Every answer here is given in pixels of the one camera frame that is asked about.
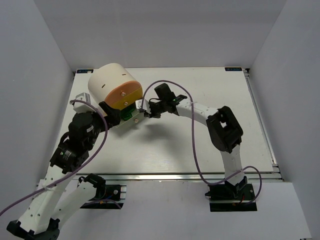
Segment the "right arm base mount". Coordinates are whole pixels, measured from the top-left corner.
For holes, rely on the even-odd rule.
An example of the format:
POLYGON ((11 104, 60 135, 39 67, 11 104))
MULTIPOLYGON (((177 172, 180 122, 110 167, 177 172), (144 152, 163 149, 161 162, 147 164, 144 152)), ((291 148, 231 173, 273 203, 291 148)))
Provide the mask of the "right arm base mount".
POLYGON ((209 185, 208 192, 204 195, 209 200, 210 212, 256 212, 258 210, 251 183, 246 184, 236 195, 224 184, 209 185))

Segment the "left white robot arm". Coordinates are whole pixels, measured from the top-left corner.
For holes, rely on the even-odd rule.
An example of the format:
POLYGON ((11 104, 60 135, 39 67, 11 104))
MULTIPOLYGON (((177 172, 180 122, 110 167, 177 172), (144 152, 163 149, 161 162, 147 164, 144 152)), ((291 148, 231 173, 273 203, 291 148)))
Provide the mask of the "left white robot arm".
POLYGON ((89 110, 76 113, 52 155, 42 188, 29 194, 33 198, 25 213, 6 227, 12 235, 23 240, 56 240, 67 220, 81 207, 113 203, 119 209, 119 197, 107 190, 104 178, 91 173, 79 178, 80 184, 64 200, 60 200, 69 182, 96 156, 89 155, 101 132, 120 124, 121 111, 98 104, 87 104, 89 110))

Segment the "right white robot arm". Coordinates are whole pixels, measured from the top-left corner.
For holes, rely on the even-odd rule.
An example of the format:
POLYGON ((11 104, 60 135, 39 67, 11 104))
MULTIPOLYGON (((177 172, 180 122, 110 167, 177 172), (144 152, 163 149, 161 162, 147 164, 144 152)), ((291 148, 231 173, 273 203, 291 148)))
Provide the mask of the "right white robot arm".
POLYGON ((148 118, 159 119, 163 113, 170 113, 206 126, 213 146, 221 154, 224 166, 224 180, 218 184, 237 196, 248 180, 243 172, 240 156, 244 132, 232 110, 228 106, 213 108, 196 103, 189 92, 175 95, 168 80, 159 80, 157 83, 158 86, 154 89, 157 101, 142 98, 136 101, 136 108, 148 118))

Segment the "yellow drawer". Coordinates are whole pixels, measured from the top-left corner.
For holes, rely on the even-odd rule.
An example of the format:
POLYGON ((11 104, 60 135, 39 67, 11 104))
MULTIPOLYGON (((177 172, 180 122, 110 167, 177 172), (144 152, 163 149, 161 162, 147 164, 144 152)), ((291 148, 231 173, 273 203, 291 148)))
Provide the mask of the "yellow drawer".
POLYGON ((119 91, 114 92, 112 95, 112 103, 110 106, 114 109, 123 110, 127 106, 130 106, 135 103, 135 101, 141 99, 143 97, 143 89, 142 87, 134 90, 129 93, 128 91, 119 91))

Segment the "orange top drawer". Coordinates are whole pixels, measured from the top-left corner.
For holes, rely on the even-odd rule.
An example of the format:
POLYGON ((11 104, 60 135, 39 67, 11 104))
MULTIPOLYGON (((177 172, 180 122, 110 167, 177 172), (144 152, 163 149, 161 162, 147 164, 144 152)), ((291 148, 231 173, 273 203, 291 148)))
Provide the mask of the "orange top drawer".
POLYGON ((136 80, 131 80, 111 90, 104 101, 112 108, 122 110, 125 106, 133 104, 142 97, 142 85, 136 80))

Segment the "green curved lego brick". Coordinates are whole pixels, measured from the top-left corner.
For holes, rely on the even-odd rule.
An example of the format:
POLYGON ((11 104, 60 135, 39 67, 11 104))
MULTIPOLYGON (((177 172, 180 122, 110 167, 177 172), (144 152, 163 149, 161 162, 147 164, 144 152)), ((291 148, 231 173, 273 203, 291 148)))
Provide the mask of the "green curved lego brick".
POLYGON ((128 121, 133 116, 133 111, 135 110, 134 106, 128 106, 120 111, 120 118, 123 121, 128 121))

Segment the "cream round drawer cabinet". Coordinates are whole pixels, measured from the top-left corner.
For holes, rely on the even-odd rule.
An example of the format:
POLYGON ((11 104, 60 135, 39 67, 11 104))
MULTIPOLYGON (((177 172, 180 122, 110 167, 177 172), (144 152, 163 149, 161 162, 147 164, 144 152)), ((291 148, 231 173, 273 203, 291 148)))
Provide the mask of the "cream round drawer cabinet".
POLYGON ((137 81, 118 63, 109 63, 93 71, 88 80, 88 91, 96 103, 105 101, 111 90, 128 81, 137 81))

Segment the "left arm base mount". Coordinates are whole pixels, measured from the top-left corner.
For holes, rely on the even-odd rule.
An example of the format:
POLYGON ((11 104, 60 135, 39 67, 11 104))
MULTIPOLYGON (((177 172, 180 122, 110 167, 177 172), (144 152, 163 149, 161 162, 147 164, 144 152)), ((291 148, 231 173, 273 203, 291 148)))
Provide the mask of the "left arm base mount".
POLYGON ((105 179, 93 173, 86 177, 80 176, 77 187, 82 182, 93 183, 96 187, 96 193, 80 209, 120 210, 123 207, 127 194, 126 184, 109 184, 105 179))

